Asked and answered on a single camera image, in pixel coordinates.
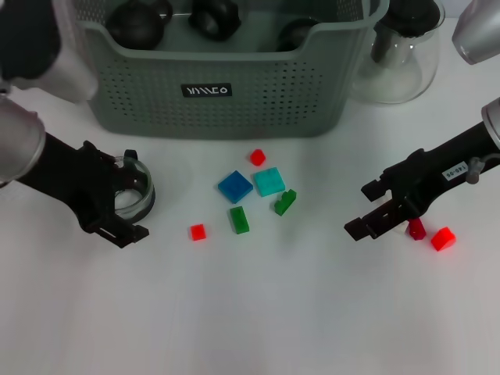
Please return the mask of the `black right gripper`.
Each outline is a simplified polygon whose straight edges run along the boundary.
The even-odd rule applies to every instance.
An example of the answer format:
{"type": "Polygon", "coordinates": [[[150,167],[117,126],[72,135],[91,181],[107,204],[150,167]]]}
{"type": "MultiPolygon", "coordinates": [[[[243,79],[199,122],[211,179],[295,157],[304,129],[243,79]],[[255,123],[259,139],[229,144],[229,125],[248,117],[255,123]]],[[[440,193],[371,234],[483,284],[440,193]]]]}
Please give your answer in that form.
{"type": "Polygon", "coordinates": [[[465,182],[464,173],[448,177],[448,170],[466,165],[474,157],[498,151],[482,122],[430,151],[414,151],[405,160],[387,168],[378,180],[361,188],[370,202],[382,198],[388,191],[395,201],[346,223],[344,229],[354,240],[379,238],[413,216],[422,216],[440,195],[465,182]]]}

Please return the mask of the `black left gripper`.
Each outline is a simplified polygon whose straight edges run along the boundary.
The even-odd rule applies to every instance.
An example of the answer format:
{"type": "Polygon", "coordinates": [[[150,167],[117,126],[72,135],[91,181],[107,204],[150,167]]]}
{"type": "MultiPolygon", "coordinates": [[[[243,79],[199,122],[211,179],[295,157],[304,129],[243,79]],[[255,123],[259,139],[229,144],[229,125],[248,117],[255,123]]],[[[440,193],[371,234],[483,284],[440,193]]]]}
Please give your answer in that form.
{"type": "Polygon", "coordinates": [[[116,215],[115,193],[135,177],[127,162],[119,165],[90,141],[75,149],[47,134],[37,162],[18,181],[66,204],[86,233],[125,248],[149,235],[147,228],[116,215]]]}

